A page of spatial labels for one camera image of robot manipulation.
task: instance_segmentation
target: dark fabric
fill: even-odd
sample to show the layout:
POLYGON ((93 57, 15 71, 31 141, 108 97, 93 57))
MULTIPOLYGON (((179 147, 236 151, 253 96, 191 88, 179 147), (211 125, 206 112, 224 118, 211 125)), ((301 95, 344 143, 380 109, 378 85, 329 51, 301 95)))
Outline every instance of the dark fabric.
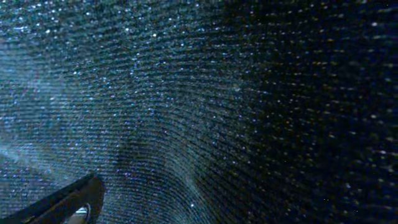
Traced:
POLYGON ((0 4, 0 216, 97 172, 98 223, 392 223, 388 1, 0 4))

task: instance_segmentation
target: glittery fabric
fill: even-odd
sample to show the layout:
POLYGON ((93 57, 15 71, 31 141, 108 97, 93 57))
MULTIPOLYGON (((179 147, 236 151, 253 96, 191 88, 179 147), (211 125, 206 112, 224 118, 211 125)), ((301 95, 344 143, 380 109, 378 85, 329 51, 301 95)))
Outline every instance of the glittery fabric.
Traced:
POLYGON ((0 217, 95 171, 98 223, 392 223, 393 6, 266 2, 3 1, 0 217))

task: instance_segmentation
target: sparkly textile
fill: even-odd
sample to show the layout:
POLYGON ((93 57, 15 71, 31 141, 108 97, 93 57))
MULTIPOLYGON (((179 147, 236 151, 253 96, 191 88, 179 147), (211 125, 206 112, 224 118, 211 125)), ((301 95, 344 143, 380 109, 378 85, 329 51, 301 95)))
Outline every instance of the sparkly textile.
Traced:
POLYGON ((0 3, 0 217, 95 171, 98 223, 392 222, 392 5, 120 2, 0 3))

